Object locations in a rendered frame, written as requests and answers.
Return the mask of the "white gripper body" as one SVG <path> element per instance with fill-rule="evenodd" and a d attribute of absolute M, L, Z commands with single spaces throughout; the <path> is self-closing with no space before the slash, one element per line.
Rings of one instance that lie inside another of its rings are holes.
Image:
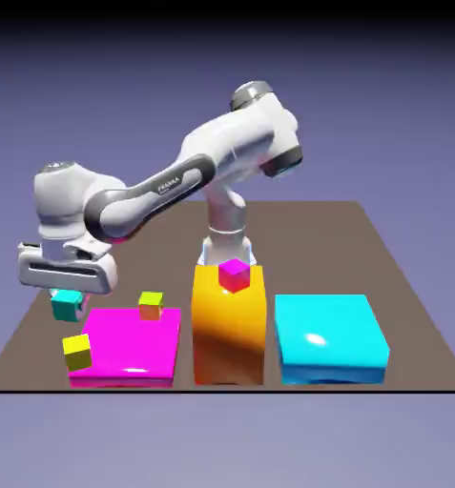
<path fill-rule="evenodd" d="M 26 286 L 109 295 L 118 281 L 114 259 L 50 261 L 40 249 L 22 249 L 17 258 L 18 278 Z"/>

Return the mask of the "small teal cube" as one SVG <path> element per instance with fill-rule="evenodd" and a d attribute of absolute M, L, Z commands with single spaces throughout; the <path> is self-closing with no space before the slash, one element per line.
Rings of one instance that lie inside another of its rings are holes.
<path fill-rule="evenodd" d="M 53 316 L 56 320 L 78 322 L 82 316 L 84 295 L 73 290 L 54 290 L 51 304 Z"/>

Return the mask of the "small yellow cube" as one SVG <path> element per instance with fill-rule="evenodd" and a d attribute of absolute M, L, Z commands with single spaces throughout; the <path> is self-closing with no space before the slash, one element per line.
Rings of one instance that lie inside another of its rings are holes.
<path fill-rule="evenodd" d="M 139 296 L 137 305 L 142 320 L 160 320 L 163 310 L 163 293 L 143 291 Z"/>
<path fill-rule="evenodd" d="M 87 334 L 64 337 L 62 346 L 69 372 L 87 369 L 92 366 L 91 343 Z"/>

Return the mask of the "small magenta cube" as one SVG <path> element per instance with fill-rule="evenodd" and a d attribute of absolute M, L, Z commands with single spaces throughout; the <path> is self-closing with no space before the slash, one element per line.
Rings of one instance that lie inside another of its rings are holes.
<path fill-rule="evenodd" d="M 237 293 L 250 286 L 250 265 L 237 259 L 230 259 L 218 265 L 218 283 L 230 293 Z"/>

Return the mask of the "large magenta box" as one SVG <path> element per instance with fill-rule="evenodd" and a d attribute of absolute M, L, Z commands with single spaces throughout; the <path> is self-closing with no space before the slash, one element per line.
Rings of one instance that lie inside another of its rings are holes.
<path fill-rule="evenodd" d="M 181 311 L 166 308 L 144 320 L 137 308 L 90 310 L 82 332 L 91 345 L 92 366 L 69 372 L 73 388 L 171 387 Z"/>

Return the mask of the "large orange box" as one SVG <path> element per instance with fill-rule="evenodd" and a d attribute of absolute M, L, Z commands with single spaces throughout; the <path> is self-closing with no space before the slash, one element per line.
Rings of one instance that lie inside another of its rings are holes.
<path fill-rule="evenodd" d="M 224 288 L 219 266 L 198 265 L 191 300 L 197 385 L 263 383 L 267 299 L 263 270 L 249 266 L 242 289 Z"/>

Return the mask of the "large cyan box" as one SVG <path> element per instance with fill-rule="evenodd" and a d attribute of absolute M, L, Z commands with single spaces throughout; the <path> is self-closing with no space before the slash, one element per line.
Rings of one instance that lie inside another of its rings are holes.
<path fill-rule="evenodd" d="M 390 349 L 365 295 L 276 295 L 281 382 L 379 384 Z"/>

